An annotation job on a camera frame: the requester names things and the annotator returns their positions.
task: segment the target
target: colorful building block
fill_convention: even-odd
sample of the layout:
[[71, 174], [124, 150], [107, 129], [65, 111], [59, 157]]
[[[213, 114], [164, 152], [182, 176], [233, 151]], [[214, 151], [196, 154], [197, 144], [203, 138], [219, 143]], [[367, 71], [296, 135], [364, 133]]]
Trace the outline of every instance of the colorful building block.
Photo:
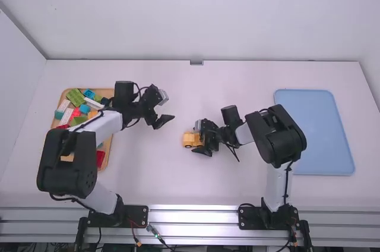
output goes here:
[[70, 105], [70, 101], [67, 99], [64, 99], [59, 105], [58, 109], [54, 112], [54, 118], [62, 119], [65, 113], [65, 110], [69, 105]]
[[89, 119], [92, 119], [92, 117], [95, 117], [97, 115], [97, 111], [90, 111], [88, 114], [87, 114], [87, 117]]
[[58, 125], [65, 125], [70, 121], [71, 114], [73, 113], [74, 109], [72, 108], [66, 108], [65, 113], [63, 117], [61, 118], [61, 121]]
[[72, 102], [72, 104], [77, 108], [84, 103], [84, 95], [78, 89], [72, 89], [67, 94], [66, 97]]
[[102, 167], [103, 161], [105, 159], [106, 152], [96, 151], [96, 166], [100, 169]]
[[55, 111], [55, 112], [54, 112], [54, 118], [55, 118], [55, 119], [62, 119], [62, 117], [64, 117], [64, 114], [65, 114], [65, 112], [62, 112], [62, 111]]
[[74, 117], [79, 117], [79, 116], [81, 116], [81, 111], [79, 110], [79, 108], [75, 108], [71, 114], [70, 121], [72, 121]]
[[70, 122], [70, 126], [76, 126], [76, 125], [79, 125], [81, 123], [84, 123], [85, 121], [87, 121], [87, 117], [86, 116], [74, 117], [72, 119], [72, 121]]
[[59, 125], [59, 126], [57, 126], [56, 128], [67, 129], [67, 128], [69, 128], [69, 127], [70, 127], [70, 125], [68, 125], [68, 124], [64, 124], [64, 125]]
[[95, 100], [89, 99], [88, 97], [84, 98], [87, 105], [91, 106], [93, 109], [96, 109], [97, 111], [99, 109], [104, 108], [104, 105], [101, 105], [99, 102], [96, 102]]
[[90, 107], [88, 105], [80, 105], [79, 110], [83, 114], [88, 114], [90, 112]]
[[102, 99], [100, 100], [100, 103], [101, 103], [102, 105], [107, 105], [107, 104], [109, 103], [109, 99], [106, 98], [106, 97], [102, 97]]
[[64, 99], [59, 105], [57, 111], [65, 112], [66, 108], [70, 105], [70, 101], [68, 99]]
[[86, 97], [88, 97], [89, 99], [94, 99], [95, 92], [93, 92], [92, 90], [87, 89], [87, 90], [85, 90], [83, 92], [83, 95], [86, 96]]
[[102, 96], [99, 96], [99, 95], [95, 94], [94, 97], [93, 97], [93, 100], [95, 100], [96, 102], [101, 102], [102, 98], [103, 98]]

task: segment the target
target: wooden tray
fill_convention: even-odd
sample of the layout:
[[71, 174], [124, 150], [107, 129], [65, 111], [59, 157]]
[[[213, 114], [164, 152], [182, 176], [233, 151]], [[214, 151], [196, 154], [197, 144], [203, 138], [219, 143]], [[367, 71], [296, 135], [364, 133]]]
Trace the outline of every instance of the wooden tray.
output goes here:
[[[59, 105], [62, 103], [62, 101], [64, 99], [67, 99], [66, 98], [66, 94], [70, 90], [72, 90], [72, 89], [66, 89], [66, 90], [64, 90], [62, 92], [61, 98], [59, 99], [59, 102], [58, 102], [58, 105], [57, 105], [57, 109], [58, 109]], [[90, 89], [90, 90], [92, 90], [93, 92], [95, 92], [97, 95], [103, 96], [103, 97], [106, 97], [106, 98], [113, 97], [113, 93], [114, 93], [114, 89]], [[70, 103], [69, 108], [75, 108], [75, 106], [72, 103]], [[56, 128], [58, 126], [58, 124], [59, 124], [59, 120], [54, 118], [53, 122], [52, 122], [51, 128]], [[98, 172], [104, 170], [107, 167], [107, 165], [108, 165], [109, 151], [111, 149], [111, 142], [112, 142], [112, 136], [109, 137], [107, 140], [105, 140], [103, 142], [102, 148], [99, 149], [101, 151], [106, 152], [106, 156], [104, 157], [102, 166], [100, 167], [100, 169], [98, 169]], [[64, 161], [67, 161], [67, 162], [72, 162], [72, 156], [71, 155], [69, 155], [69, 156], [62, 156], [61, 160], [64, 160]]]

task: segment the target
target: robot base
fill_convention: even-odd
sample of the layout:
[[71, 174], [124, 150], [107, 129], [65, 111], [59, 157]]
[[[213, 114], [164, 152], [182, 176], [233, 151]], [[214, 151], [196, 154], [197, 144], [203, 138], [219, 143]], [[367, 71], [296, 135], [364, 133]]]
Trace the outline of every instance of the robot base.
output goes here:
[[238, 215], [241, 230], [289, 230], [290, 226], [299, 227], [297, 208], [285, 204], [278, 211], [271, 212], [263, 198], [261, 207], [240, 207]]
[[123, 206], [123, 215], [121, 223], [115, 225], [113, 219], [110, 219], [108, 215], [96, 212], [90, 212], [87, 217], [87, 227], [118, 227], [118, 228], [145, 228], [148, 223], [148, 211], [147, 206]]

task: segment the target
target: green block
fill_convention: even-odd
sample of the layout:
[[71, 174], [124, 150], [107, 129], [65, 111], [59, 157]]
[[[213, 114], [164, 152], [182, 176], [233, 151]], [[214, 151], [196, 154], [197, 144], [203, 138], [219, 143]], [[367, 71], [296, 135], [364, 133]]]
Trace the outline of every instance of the green block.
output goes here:
[[94, 96], [94, 100], [95, 100], [96, 102], [99, 102], [99, 103], [100, 103], [100, 101], [102, 100], [102, 97], [99, 96], [99, 95], [97, 95], [97, 94], [95, 94], [95, 96]]
[[86, 116], [74, 117], [72, 119], [72, 121], [70, 122], [70, 126], [76, 126], [76, 125], [79, 125], [81, 123], [84, 123], [85, 121], [87, 121], [87, 117]]
[[62, 117], [64, 117], [64, 112], [62, 112], [62, 111], [55, 111], [54, 112], [54, 118], [55, 119], [62, 119]]
[[82, 105], [84, 101], [84, 95], [78, 89], [72, 89], [66, 94], [66, 97], [72, 102], [72, 104], [77, 108]]

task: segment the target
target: yellow toy truck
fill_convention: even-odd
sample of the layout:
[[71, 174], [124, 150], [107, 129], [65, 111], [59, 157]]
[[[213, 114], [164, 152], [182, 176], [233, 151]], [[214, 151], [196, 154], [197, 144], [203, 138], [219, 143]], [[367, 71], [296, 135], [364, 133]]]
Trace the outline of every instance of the yellow toy truck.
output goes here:
[[187, 131], [183, 134], [182, 145], [186, 148], [203, 146], [199, 132]]

